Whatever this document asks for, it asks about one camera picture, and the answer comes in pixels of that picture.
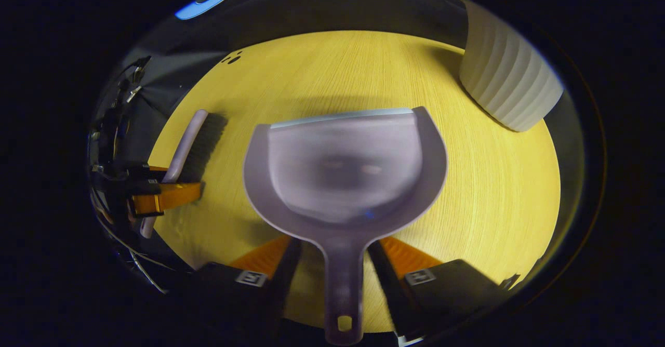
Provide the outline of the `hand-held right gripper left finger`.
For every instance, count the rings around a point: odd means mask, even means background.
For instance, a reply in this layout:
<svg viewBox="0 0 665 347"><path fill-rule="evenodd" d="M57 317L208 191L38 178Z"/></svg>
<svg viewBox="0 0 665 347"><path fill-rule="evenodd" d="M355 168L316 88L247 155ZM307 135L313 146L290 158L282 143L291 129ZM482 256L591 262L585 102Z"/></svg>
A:
<svg viewBox="0 0 665 347"><path fill-rule="evenodd" d="M285 234L230 264L209 262L190 279L190 315L228 337L273 337L301 258Z"/></svg>

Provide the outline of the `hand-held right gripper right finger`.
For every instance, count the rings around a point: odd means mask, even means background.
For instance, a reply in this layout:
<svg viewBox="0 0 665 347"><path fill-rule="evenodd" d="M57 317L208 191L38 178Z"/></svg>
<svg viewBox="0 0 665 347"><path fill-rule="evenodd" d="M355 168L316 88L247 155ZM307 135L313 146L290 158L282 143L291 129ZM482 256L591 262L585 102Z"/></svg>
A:
<svg viewBox="0 0 665 347"><path fill-rule="evenodd" d="M465 260L442 262L394 237L372 243L368 252L399 337L451 332L508 295Z"/></svg>

